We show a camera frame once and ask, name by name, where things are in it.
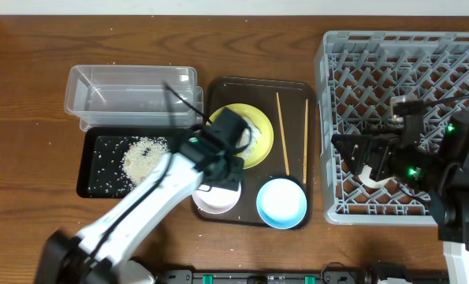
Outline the clear plastic bin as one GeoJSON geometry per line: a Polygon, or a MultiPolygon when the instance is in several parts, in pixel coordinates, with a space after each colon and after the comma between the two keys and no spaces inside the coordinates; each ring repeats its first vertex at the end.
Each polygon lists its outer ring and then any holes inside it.
{"type": "Polygon", "coordinates": [[[101,126],[175,126],[203,119],[203,89],[188,66],[75,65],[65,91],[65,112],[86,131],[101,126]]]}

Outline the left wooden chopstick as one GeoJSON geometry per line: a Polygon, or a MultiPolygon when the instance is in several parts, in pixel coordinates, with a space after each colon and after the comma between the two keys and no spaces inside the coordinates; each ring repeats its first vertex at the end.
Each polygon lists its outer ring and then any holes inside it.
{"type": "Polygon", "coordinates": [[[279,121],[280,132],[281,132],[281,144],[282,144],[282,151],[283,151],[284,163],[285,163],[285,174],[289,176],[290,170],[289,170],[288,152],[287,152],[286,139],[285,139],[285,127],[283,123],[283,117],[282,117],[282,112],[281,112],[281,101],[280,101],[280,96],[278,92],[276,92],[276,100],[277,100],[278,121],[279,121]]]}

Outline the yellow round plate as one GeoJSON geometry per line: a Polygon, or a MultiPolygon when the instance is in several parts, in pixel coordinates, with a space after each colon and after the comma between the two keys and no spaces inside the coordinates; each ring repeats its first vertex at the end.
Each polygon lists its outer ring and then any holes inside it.
{"type": "Polygon", "coordinates": [[[257,140],[255,151],[249,159],[244,159],[244,169],[257,166],[269,155],[274,143],[274,129],[270,119],[261,110],[248,104],[234,103],[226,107],[241,117],[251,119],[260,130],[261,136],[257,140]]]}

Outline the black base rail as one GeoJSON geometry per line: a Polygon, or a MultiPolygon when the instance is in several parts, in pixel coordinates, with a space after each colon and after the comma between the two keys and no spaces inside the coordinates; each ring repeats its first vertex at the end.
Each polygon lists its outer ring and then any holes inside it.
{"type": "Polygon", "coordinates": [[[445,271],[409,270],[402,264],[374,263],[365,268],[332,262],[318,271],[163,271],[158,284],[449,284],[445,271]]]}

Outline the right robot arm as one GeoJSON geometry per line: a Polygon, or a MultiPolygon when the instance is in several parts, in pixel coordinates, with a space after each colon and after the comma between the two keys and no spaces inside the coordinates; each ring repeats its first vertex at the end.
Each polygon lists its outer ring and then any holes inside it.
{"type": "Polygon", "coordinates": [[[331,143],[352,174],[369,167],[373,181],[395,178],[429,195],[449,281],[469,283],[469,112],[451,115],[436,152],[419,149],[405,134],[334,134],[331,143]]]}

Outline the pink white bowl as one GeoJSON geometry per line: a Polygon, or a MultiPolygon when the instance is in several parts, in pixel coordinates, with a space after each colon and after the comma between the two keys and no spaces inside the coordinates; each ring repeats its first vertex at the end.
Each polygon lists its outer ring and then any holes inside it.
{"type": "Polygon", "coordinates": [[[231,210],[241,196],[241,183],[235,190],[201,185],[193,194],[192,199],[199,210],[219,215],[231,210]]]}

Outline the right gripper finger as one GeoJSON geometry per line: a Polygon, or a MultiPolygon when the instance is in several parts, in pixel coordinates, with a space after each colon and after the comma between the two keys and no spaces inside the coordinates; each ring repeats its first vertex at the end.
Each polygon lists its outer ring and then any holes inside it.
{"type": "Polygon", "coordinates": [[[333,134],[331,142],[337,150],[353,150],[354,148],[369,149],[376,140],[386,140],[392,143],[399,139],[400,137],[394,133],[380,135],[333,134]]]}
{"type": "Polygon", "coordinates": [[[346,162],[350,172],[359,176],[365,165],[372,168],[370,178],[379,180],[380,150],[377,148],[354,148],[353,150],[338,150],[346,162]]]}

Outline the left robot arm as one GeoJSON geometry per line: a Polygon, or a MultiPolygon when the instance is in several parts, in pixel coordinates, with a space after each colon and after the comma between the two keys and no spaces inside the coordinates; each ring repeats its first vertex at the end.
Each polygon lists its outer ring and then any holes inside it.
{"type": "Polygon", "coordinates": [[[247,122],[225,108],[209,125],[181,129],[159,164],[115,207],[74,237],[46,241],[36,283],[152,283],[131,258],[147,235],[201,185],[236,190],[243,177],[238,141],[247,122]]]}

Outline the right wooden chopstick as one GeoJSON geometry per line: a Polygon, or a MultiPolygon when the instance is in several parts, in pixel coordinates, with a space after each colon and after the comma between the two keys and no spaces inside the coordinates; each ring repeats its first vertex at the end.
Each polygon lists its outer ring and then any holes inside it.
{"type": "Polygon", "coordinates": [[[307,184],[307,146],[308,146],[308,99],[305,100],[303,131],[303,184],[307,184]]]}

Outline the dark brown serving tray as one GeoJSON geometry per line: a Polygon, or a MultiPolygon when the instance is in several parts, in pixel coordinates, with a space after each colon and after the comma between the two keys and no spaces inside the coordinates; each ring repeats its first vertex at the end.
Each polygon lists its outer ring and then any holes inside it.
{"type": "Polygon", "coordinates": [[[260,188],[274,178],[289,178],[298,182],[307,198],[307,214],[294,230],[305,227],[313,208],[313,177],[315,157],[315,107],[313,89],[300,82],[263,80],[241,77],[218,77],[207,90],[207,113],[212,114],[221,107],[244,103],[261,110],[274,129],[274,143],[269,155],[257,166],[244,170],[241,196],[229,211],[213,215],[201,211],[191,202],[192,211],[204,221],[266,227],[259,217],[255,201],[260,188]],[[281,101],[281,112],[285,127],[290,175],[285,174],[285,163],[278,121],[276,92],[281,101]],[[308,99],[308,146],[307,184],[303,184],[303,131],[305,100],[308,99]]]}

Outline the black tray with rice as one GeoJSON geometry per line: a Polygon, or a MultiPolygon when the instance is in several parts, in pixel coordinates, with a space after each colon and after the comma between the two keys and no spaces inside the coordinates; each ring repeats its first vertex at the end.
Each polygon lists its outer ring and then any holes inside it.
{"type": "Polygon", "coordinates": [[[123,171],[126,152],[143,139],[174,144],[183,129],[170,127],[95,127],[86,132],[76,193],[83,198],[125,197],[136,187],[123,171]]]}

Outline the white cup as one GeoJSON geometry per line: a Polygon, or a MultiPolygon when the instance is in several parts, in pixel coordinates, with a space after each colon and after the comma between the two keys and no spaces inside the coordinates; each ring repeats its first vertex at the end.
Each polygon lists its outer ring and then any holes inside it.
{"type": "Polygon", "coordinates": [[[361,174],[358,176],[359,180],[368,188],[372,188],[372,189],[383,188],[390,180],[393,179],[393,176],[392,176],[392,177],[388,177],[380,181],[375,181],[370,178],[371,171],[372,171],[372,168],[368,165],[365,165],[362,169],[361,174]]]}

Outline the light blue bowl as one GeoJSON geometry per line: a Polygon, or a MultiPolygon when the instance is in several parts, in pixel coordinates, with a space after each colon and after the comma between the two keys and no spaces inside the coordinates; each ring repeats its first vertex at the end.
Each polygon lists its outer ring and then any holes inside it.
{"type": "Polygon", "coordinates": [[[259,217],[279,230],[296,228],[307,214],[307,198],[300,184],[289,178],[275,178],[259,190],[256,201],[259,217]]]}

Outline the wooden chopstick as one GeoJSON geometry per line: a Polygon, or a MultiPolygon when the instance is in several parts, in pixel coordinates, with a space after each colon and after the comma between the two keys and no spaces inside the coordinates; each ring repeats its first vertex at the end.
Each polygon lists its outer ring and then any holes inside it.
{"type": "Polygon", "coordinates": [[[277,100],[278,121],[279,121],[280,132],[281,132],[281,144],[282,144],[282,151],[283,151],[284,163],[285,163],[285,174],[289,176],[290,170],[289,170],[288,152],[287,152],[286,139],[285,139],[285,127],[283,123],[283,117],[282,117],[282,112],[281,112],[281,101],[280,101],[280,96],[278,92],[276,92],[276,100],[277,100]]]}
{"type": "Polygon", "coordinates": [[[308,99],[305,100],[303,131],[303,184],[307,184],[307,146],[308,146],[308,99]]]}

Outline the grey plastic dishwasher rack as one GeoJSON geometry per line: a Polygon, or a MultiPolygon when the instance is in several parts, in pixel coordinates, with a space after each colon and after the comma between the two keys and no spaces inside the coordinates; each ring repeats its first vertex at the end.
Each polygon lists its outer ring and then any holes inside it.
{"type": "Polygon", "coordinates": [[[322,203],[334,225],[432,226],[429,197],[390,180],[366,187],[331,143],[333,134],[393,124],[389,101],[427,105],[420,148],[436,151],[453,112],[469,112],[469,32],[327,32],[315,55],[322,203]]]}

